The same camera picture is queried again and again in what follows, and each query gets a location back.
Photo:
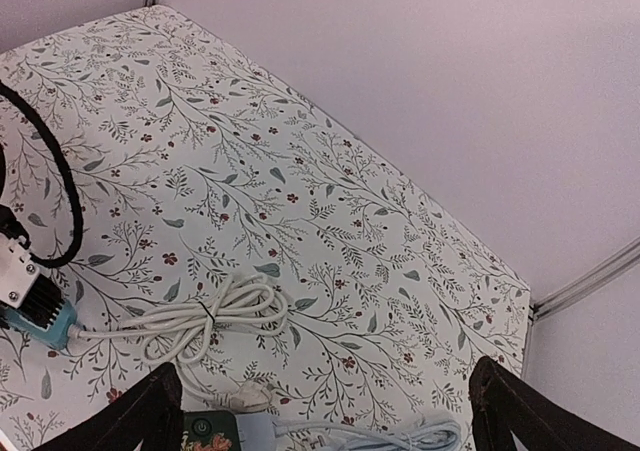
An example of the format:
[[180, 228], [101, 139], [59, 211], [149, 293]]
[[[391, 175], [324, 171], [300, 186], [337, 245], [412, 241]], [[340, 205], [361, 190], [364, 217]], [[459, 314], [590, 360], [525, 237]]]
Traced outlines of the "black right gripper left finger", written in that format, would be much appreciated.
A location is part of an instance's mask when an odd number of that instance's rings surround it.
[[183, 388], [164, 363], [96, 415], [40, 445], [40, 451], [179, 450]]

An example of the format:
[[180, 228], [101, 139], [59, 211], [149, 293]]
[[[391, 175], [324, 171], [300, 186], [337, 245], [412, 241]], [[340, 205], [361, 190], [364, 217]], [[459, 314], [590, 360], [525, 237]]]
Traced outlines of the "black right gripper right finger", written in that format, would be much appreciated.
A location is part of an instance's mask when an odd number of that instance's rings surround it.
[[561, 408], [488, 356], [469, 379], [472, 434], [478, 450], [637, 450]]

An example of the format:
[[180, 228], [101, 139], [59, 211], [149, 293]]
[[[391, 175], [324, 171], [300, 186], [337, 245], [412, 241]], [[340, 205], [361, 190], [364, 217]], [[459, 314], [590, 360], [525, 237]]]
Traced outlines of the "dark green cube socket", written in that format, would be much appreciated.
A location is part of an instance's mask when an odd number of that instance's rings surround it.
[[240, 451], [236, 417], [229, 411], [184, 414], [182, 451]]

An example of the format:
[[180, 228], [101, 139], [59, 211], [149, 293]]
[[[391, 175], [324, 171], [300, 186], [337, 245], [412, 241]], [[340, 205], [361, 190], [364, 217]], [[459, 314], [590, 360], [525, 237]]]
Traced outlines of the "teal power strip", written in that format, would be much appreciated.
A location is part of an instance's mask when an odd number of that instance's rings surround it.
[[50, 349], [62, 351], [68, 346], [70, 327], [77, 323], [77, 312], [74, 306], [65, 300], [53, 321], [42, 328], [28, 321], [17, 310], [2, 308], [1, 322], [6, 324], [9, 329], [26, 333]]

